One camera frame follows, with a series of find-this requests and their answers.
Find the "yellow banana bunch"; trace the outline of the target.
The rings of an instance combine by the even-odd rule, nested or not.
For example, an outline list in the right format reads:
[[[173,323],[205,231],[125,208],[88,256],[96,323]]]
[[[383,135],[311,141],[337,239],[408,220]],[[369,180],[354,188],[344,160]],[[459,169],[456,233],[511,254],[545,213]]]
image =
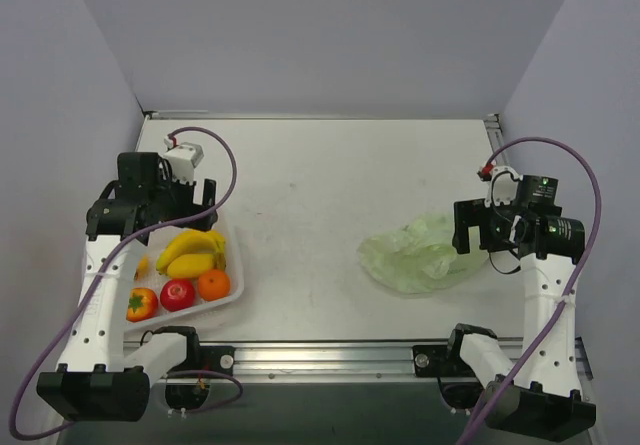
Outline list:
[[[171,262],[179,256],[196,253],[201,250],[223,253],[226,239],[215,230],[186,230],[176,236],[156,260],[156,270],[165,272]]]

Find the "yellow mango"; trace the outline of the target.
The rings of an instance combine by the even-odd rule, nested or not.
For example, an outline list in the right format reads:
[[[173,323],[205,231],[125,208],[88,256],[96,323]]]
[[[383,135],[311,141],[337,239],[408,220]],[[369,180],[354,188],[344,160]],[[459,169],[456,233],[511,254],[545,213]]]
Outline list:
[[[215,266],[215,256],[207,253],[184,254],[173,260],[166,269],[171,279],[196,279]]]

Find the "light green plastic bag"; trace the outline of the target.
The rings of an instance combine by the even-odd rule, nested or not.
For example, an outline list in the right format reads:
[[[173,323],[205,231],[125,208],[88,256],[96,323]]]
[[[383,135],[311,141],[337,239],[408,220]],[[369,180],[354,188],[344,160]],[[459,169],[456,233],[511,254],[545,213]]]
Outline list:
[[[453,235],[451,213],[424,213],[399,229],[364,239],[357,254],[379,284],[400,294],[428,294],[462,283],[488,261],[476,229],[469,232],[467,254],[453,247]]]

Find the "red apple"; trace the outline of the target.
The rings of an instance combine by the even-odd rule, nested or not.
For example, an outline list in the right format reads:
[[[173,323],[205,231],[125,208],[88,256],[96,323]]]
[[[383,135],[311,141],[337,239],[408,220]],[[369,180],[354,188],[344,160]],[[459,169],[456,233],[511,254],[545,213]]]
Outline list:
[[[171,279],[160,292],[160,303],[169,312],[176,312],[194,305],[196,292],[188,279]]]

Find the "orange fruit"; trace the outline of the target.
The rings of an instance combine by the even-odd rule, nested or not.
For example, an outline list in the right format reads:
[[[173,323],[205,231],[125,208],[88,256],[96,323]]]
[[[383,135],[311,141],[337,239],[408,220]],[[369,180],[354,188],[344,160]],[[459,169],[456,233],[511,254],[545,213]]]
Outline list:
[[[197,289],[201,299],[207,302],[227,297],[231,291],[231,280],[222,270],[212,269],[197,280]]]

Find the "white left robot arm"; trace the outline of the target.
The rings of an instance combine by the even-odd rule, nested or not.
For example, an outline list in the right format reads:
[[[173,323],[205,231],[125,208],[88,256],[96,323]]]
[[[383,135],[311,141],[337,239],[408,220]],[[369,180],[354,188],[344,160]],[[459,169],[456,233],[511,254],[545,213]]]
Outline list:
[[[163,326],[131,356],[123,339],[134,275],[151,231],[160,224],[201,215],[215,199],[206,180],[195,203],[194,172],[201,147],[178,145],[158,154],[127,152],[117,159],[118,177],[86,215],[81,312],[63,333],[67,344],[55,370],[38,376],[36,392],[65,420],[139,420],[151,387],[167,372],[196,373],[202,364],[197,332]]]

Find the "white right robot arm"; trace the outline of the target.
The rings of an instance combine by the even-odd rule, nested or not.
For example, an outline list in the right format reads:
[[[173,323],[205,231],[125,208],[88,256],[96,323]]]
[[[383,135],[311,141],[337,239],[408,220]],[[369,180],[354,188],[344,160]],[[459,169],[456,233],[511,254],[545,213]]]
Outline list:
[[[522,357],[517,366],[490,329],[459,324],[443,350],[446,367],[472,371],[483,387],[484,423],[494,429],[560,443],[591,428],[596,408],[582,397],[575,346],[572,274],[585,256],[585,229],[565,218],[554,202],[554,178],[520,175],[508,166],[487,167],[480,178],[486,197],[454,205],[452,245],[471,250],[470,230],[480,249],[507,251],[519,264],[524,285]]]

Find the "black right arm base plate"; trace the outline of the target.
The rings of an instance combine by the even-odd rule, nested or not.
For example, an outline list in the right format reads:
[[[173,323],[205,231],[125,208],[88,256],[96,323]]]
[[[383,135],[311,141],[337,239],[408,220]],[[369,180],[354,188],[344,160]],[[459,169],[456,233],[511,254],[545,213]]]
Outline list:
[[[414,375],[419,378],[475,378],[471,368],[459,358],[449,358],[444,344],[412,347]]]

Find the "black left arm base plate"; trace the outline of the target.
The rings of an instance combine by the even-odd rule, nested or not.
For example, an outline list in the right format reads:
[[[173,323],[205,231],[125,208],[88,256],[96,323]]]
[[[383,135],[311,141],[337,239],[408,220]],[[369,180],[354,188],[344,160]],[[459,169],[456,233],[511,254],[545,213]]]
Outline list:
[[[186,359],[172,367],[169,372],[195,370],[214,371],[225,375],[232,375],[235,363],[236,348],[232,345],[200,345],[197,351],[187,350]]]

